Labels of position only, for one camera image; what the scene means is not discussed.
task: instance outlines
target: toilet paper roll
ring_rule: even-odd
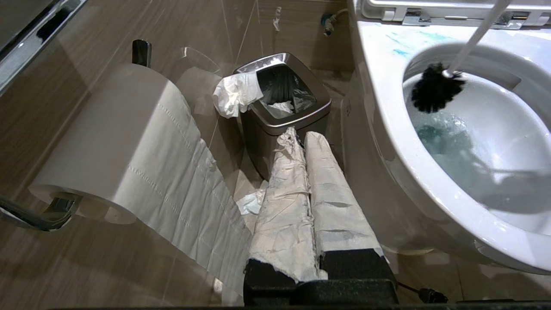
[[[57,192],[82,195],[81,216],[120,224],[138,218],[242,291],[251,233],[184,97],[151,69],[114,70],[29,190],[46,203]]]

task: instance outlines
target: toilet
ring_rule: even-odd
[[[380,243],[551,274],[551,1],[513,1],[434,114],[410,93],[494,1],[349,0],[355,72],[344,172]]]

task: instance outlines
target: toilet hinge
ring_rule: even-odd
[[[519,30],[528,18],[529,12],[504,12],[492,29]],[[467,16],[431,17],[419,8],[408,8],[402,25],[404,26],[478,26],[482,19]]]

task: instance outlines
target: toilet brush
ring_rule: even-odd
[[[444,68],[442,63],[433,63],[423,72],[421,80],[413,87],[411,96],[413,105],[419,111],[437,112],[445,108],[446,103],[450,102],[455,95],[463,90],[465,81],[461,80],[461,72],[456,72],[456,70],[511,1],[497,0],[488,16],[482,21],[448,68]]]

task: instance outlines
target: toilet bowl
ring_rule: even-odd
[[[463,92],[425,114],[411,88],[475,28],[382,24],[359,12],[351,27],[344,170],[381,244],[551,274],[551,31],[491,30],[460,67]]]

